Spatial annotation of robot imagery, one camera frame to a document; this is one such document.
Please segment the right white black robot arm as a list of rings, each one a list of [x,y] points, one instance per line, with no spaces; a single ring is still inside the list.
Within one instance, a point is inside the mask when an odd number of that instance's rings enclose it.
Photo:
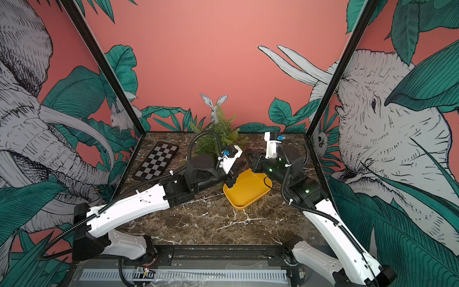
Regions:
[[[295,147],[270,141],[265,154],[247,151],[245,158],[255,173],[264,173],[280,184],[284,202],[311,221],[333,251],[328,255],[300,240],[290,245],[296,262],[306,265],[335,287],[388,287],[397,275],[381,264],[356,239],[335,209],[331,196],[306,175],[306,156]]]

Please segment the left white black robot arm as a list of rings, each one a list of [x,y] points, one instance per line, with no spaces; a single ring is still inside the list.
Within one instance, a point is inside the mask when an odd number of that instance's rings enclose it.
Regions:
[[[194,144],[207,135],[216,139],[217,157],[193,156]],[[233,166],[241,155],[238,145],[222,146],[219,135],[213,131],[196,135],[189,144],[186,164],[169,174],[149,179],[147,182],[152,185],[149,189],[140,192],[134,186],[107,204],[77,205],[74,225],[47,243],[38,254],[38,260],[48,261],[72,254],[75,261],[84,261],[103,255],[127,259],[132,265],[152,264],[157,259],[157,250],[151,238],[122,233],[117,227],[192,201],[196,194],[221,182],[234,184],[237,172]]]

